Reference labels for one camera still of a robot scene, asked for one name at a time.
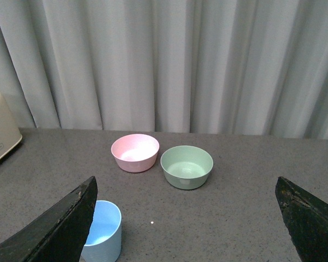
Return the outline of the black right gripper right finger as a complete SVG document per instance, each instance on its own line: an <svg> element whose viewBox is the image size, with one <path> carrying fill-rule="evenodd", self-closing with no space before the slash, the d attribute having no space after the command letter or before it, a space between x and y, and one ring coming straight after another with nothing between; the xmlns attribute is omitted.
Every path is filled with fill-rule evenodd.
<svg viewBox="0 0 328 262"><path fill-rule="evenodd" d="M275 195L301 261L328 261L328 204L285 177Z"/></svg>

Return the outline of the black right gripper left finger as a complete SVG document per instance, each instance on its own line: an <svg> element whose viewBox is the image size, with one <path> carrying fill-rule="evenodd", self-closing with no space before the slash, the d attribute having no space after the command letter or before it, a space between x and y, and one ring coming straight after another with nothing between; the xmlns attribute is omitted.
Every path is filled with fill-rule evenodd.
<svg viewBox="0 0 328 262"><path fill-rule="evenodd" d="M91 176L0 244L0 261L79 261L96 206Z"/></svg>

